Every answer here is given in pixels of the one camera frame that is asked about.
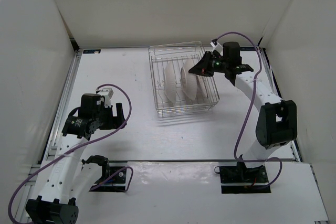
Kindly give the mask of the red sunburst printed plate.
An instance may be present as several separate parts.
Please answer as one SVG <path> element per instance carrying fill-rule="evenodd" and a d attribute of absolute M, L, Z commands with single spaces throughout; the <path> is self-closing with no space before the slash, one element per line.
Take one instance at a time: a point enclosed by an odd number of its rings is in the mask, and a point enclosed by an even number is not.
<path fill-rule="evenodd" d="M 197 77 L 197 87 L 198 87 L 199 91 L 201 92 L 201 94 L 204 98 L 208 98 L 206 85 L 205 85 L 205 82 L 204 82 L 202 76 L 196 76 L 196 77 Z"/>

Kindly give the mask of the orange floral rim plate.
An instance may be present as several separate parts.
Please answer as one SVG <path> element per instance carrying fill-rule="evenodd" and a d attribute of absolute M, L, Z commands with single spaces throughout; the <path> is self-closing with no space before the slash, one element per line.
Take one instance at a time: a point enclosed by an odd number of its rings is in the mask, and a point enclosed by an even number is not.
<path fill-rule="evenodd" d="M 197 78 L 195 74 L 188 71 L 194 66 L 192 59 L 187 59 L 181 68 L 181 86 L 184 94 L 191 100 L 196 99 L 197 94 Z"/>

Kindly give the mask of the white ribbed bowl plate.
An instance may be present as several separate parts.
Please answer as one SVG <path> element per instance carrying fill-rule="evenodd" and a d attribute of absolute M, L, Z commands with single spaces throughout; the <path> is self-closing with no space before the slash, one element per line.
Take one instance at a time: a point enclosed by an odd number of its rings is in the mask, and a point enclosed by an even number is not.
<path fill-rule="evenodd" d="M 164 69 L 164 94 L 172 104 L 176 103 L 176 82 L 172 62 Z"/>

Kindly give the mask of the wire dish rack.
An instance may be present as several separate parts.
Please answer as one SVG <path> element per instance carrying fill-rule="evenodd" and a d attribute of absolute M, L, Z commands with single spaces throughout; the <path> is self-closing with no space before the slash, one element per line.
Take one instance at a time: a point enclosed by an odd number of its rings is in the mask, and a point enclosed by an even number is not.
<path fill-rule="evenodd" d="M 148 49 L 155 109 L 160 118 L 208 111 L 219 102 L 213 77 L 188 72 L 204 52 L 200 41 Z"/>

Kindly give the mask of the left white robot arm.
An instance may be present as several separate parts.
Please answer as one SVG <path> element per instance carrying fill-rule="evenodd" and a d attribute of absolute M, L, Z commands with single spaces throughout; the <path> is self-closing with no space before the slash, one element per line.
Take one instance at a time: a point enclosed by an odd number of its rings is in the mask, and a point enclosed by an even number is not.
<path fill-rule="evenodd" d="M 117 114 L 113 115 L 112 96 L 110 88 L 86 93 L 80 106 L 68 114 L 50 175 L 25 207 L 33 223 L 76 223 L 80 195 L 111 182 L 120 173 L 111 170 L 104 156 L 81 157 L 96 130 L 124 128 L 122 104 L 116 104 Z"/>

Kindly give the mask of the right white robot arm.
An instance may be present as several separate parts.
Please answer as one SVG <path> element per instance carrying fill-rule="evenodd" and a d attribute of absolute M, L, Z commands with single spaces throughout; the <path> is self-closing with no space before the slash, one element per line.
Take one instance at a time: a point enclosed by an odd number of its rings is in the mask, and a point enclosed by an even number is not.
<path fill-rule="evenodd" d="M 259 112 L 256 140 L 243 155 L 235 156 L 243 163 L 236 168 L 236 177 L 247 182 L 254 177 L 255 167 L 272 160 L 275 150 L 297 138 L 297 106 L 292 100 L 283 100 L 258 80 L 257 72 L 242 62 L 239 43 L 212 42 L 211 45 L 213 49 L 206 51 L 189 72 L 204 77 L 223 73 L 250 100 L 249 107 Z"/>

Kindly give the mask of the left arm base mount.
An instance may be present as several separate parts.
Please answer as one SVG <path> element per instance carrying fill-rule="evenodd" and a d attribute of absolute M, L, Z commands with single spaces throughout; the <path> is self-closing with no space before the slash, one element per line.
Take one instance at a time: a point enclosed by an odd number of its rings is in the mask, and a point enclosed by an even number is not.
<path fill-rule="evenodd" d="M 134 174 L 133 168 L 130 166 L 110 166 L 109 168 L 109 176 L 102 176 L 98 181 L 96 181 L 96 183 L 90 188 L 89 191 L 104 191 L 117 193 L 126 193 L 128 191 Z M 126 183 L 128 169 L 131 171 L 131 175 L 128 180 L 127 186 L 124 186 L 123 184 Z"/>

